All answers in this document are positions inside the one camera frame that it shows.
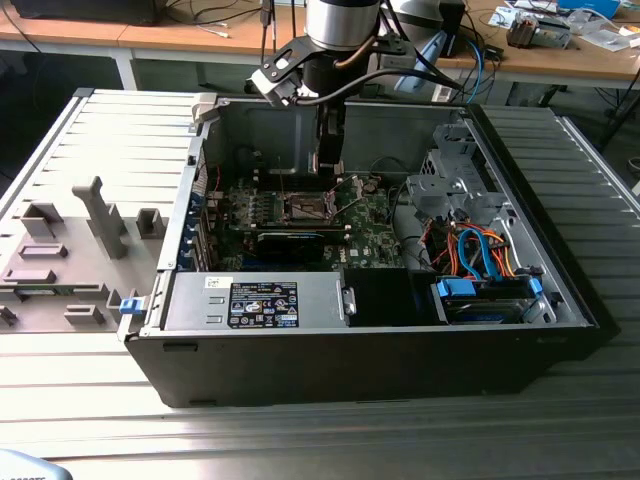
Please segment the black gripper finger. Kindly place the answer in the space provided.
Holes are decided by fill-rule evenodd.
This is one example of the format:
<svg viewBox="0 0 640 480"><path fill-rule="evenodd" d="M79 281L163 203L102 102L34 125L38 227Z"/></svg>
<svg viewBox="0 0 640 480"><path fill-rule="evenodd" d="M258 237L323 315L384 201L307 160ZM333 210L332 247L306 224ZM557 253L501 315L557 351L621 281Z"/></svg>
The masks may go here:
<svg viewBox="0 0 640 480"><path fill-rule="evenodd" d="M317 107L314 168L320 176L335 176L344 144L346 107L342 102L327 102Z"/></svg>

